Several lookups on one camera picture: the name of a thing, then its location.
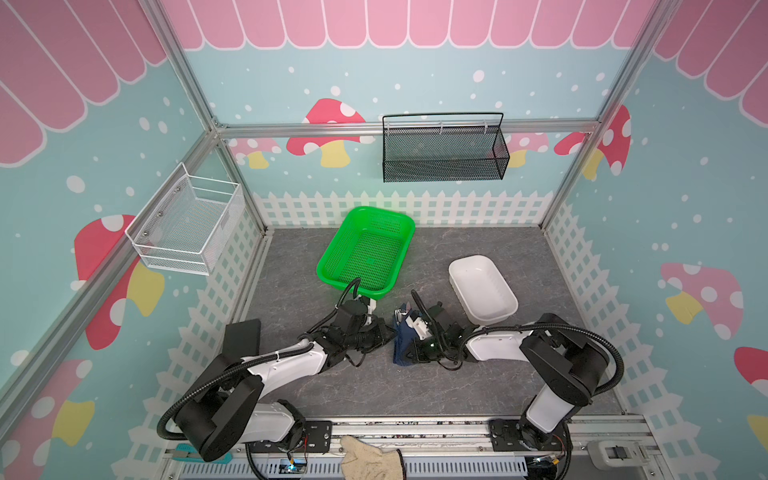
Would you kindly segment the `dark blue paper napkin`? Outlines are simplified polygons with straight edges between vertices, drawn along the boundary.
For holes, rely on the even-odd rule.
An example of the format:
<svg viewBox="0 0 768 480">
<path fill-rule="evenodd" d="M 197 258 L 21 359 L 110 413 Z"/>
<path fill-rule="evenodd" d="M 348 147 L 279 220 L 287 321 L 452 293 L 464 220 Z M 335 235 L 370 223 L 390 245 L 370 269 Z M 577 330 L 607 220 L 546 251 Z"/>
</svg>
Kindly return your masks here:
<svg viewBox="0 0 768 480">
<path fill-rule="evenodd" d="M 419 339 L 410 315 L 411 310 L 408 304 L 402 304 L 393 314 L 396 331 L 393 362 L 403 367 L 414 364 L 414 361 L 408 358 L 408 351 L 413 341 Z"/>
</svg>

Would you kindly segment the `white plastic tub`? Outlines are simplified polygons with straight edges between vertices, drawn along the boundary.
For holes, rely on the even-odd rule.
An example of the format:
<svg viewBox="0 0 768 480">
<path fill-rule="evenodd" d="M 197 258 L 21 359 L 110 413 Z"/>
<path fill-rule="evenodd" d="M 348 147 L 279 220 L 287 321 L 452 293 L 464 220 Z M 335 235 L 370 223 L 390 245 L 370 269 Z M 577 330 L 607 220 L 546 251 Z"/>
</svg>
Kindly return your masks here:
<svg viewBox="0 0 768 480">
<path fill-rule="evenodd" d="M 449 265 L 448 272 L 451 286 L 472 324 L 493 325 L 517 312 L 519 301 L 490 258 L 460 258 Z"/>
</svg>

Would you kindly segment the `green plastic basket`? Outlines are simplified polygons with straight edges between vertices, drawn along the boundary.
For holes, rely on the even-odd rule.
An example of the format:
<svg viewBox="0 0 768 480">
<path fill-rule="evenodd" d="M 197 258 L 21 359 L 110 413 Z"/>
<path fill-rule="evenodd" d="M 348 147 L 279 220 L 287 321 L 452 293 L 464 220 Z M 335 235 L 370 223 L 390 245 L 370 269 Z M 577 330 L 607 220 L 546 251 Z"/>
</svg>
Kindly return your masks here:
<svg viewBox="0 0 768 480">
<path fill-rule="evenodd" d="M 394 288 L 415 229 L 414 220 L 405 214 L 356 207 L 322 255 L 317 276 L 339 290 L 359 278 L 359 293 L 380 300 Z"/>
</svg>

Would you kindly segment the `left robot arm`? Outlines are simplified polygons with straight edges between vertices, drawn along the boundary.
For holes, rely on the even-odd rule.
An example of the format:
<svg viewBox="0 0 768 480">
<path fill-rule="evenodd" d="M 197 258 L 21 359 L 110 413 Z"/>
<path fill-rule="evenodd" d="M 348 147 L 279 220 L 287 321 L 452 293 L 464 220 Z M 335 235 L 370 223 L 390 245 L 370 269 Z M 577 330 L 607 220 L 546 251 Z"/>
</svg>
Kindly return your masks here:
<svg viewBox="0 0 768 480">
<path fill-rule="evenodd" d="M 219 354 L 160 416 L 157 435 L 190 444 L 205 462 L 239 445 L 252 450 L 267 444 L 287 455 L 304 448 L 306 417 L 286 400 L 265 403 L 263 397 L 394 340 L 395 329 L 374 309 L 374 301 L 361 296 L 337 305 L 287 349 L 241 358 Z"/>
</svg>

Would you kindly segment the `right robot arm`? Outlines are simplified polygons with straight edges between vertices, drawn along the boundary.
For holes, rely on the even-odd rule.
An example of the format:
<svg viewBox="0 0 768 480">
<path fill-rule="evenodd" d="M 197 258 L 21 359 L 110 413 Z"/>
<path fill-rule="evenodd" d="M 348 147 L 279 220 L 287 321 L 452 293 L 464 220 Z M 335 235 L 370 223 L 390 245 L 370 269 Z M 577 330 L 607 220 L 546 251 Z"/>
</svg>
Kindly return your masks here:
<svg viewBox="0 0 768 480">
<path fill-rule="evenodd" d="M 444 321 L 441 304 L 411 310 L 396 322 L 394 363 L 435 362 L 457 371 L 469 362 L 523 361 L 544 382 L 514 426 L 529 448 L 550 439 L 592 399 L 617 386 L 625 372 L 619 350 L 604 337 L 553 313 L 523 325 L 464 326 Z"/>
</svg>

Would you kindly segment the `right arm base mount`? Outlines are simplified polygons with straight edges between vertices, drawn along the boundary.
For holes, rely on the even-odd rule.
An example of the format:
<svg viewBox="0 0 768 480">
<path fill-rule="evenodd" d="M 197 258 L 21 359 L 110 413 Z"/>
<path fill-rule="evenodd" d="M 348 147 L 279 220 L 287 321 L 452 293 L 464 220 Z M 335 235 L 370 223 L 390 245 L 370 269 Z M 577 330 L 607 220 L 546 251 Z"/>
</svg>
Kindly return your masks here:
<svg viewBox="0 0 768 480">
<path fill-rule="evenodd" d="M 491 419 L 488 421 L 494 452 L 564 452 L 566 434 L 564 422 L 545 433 L 524 419 Z"/>
</svg>

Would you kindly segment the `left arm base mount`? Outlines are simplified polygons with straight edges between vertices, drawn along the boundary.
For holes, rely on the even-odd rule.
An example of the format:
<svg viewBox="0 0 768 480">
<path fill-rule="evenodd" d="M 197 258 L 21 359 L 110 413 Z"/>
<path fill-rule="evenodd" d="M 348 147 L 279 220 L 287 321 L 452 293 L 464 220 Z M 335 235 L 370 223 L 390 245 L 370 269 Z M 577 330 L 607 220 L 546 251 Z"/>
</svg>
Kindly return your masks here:
<svg viewBox="0 0 768 480">
<path fill-rule="evenodd" d="M 252 442 L 250 446 L 255 453 L 328 453 L 332 427 L 331 421 L 297 422 L 282 439 Z"/>
</svg>

